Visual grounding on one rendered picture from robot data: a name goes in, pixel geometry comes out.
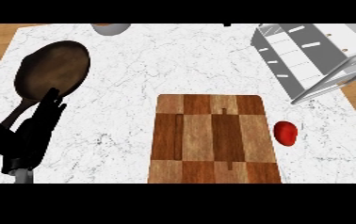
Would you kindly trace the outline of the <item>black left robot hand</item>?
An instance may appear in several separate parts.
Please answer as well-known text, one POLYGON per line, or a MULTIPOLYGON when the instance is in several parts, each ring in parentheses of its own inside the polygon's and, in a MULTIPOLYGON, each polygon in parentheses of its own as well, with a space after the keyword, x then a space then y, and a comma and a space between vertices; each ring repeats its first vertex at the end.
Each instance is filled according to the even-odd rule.
POLYGON ((39 103, 36 113, 22 121, 16 131, 13 132, 0 124, 3 174, 12 174, 21 168, 33 170, 40 165, 47 151, 52 132, 67 107, 67 104, 61 101, 59 90, 50 88, 39 103))

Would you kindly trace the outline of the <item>checkered wooden cutting board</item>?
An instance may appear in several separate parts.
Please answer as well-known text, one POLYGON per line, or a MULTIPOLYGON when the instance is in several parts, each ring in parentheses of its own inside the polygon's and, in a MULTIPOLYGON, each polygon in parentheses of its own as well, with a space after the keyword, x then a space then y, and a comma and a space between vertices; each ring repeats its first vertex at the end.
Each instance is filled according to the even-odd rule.
POLYGON ((157 97, 151 184, 281 181, 262 97, 157 97))

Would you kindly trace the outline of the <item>dark brown frying pan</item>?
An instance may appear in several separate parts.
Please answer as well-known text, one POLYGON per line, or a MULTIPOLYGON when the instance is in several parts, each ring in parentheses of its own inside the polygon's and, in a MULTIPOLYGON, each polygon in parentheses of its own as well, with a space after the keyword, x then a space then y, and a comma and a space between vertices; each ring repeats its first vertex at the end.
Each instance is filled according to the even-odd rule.
POLYGON ((80 87, 90 69, 90 55, 81 43, 62 40, 43 46, 27 55, 13 78, 15 92, 21 103, 2 125, 11 128, 19 115, 36 105, 50 88, 64 98, 80 87))

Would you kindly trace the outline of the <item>grey round bowl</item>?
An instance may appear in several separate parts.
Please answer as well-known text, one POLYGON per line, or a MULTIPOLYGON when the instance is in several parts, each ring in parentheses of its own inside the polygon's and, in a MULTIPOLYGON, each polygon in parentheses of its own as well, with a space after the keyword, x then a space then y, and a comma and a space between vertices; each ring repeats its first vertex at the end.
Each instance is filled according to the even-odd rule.
POLYGON ((130 28, 130 24, 93 24, 92 27, 101 35, 115 36, 130 28))

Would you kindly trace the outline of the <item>red fruit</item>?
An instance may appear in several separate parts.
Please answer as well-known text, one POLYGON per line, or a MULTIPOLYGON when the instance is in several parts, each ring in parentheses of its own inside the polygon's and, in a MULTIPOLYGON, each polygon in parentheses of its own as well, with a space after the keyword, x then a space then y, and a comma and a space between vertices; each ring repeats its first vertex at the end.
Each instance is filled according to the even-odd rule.
POLYGON ((273 126, 273 137, 284 146, 291 147, 297 142, 297 127, 288 121, 279 121, 273 126))

